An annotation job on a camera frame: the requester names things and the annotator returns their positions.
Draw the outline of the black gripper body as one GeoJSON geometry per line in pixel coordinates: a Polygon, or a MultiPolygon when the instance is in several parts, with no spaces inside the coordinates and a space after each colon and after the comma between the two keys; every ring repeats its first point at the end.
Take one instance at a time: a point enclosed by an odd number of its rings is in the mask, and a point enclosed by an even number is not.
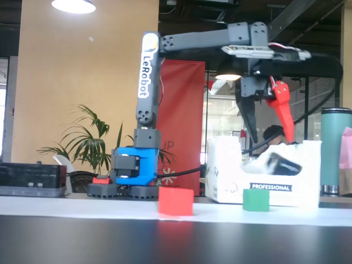
{"type": "Polygon", "coordinates": [[[261,100],[273,98],[270,91],[270,77],[280,79],[284,76],[302,76],[302,63],[281,62],[273,60],[254,60],[251,64],[248,59],[235,60],[235,72],[240,79],[235,81],[235,96],[237,100],[261,100]]]}

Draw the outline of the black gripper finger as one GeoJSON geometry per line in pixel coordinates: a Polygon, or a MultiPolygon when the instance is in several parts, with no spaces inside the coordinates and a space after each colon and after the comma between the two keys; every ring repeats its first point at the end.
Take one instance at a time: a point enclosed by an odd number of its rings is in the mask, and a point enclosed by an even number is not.
{"type": "Polygon", "coordinates": [[[247,131],[254,143],[258,142],[255,117],[255,100],[253,97],[236,97],[236,103],[247,131]]]}

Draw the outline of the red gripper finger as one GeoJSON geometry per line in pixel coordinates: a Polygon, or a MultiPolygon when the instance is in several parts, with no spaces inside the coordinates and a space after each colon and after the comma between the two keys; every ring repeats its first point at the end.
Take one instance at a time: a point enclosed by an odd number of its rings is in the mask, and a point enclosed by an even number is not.
{"type": "Polygon", "coordinates": [[[288,142],[294,141],[294,121],[290,110],[290,91],[283,81],[271,80],[271,92],[275,99],[267,99],[267,104],[274,109],[288,142]]]}

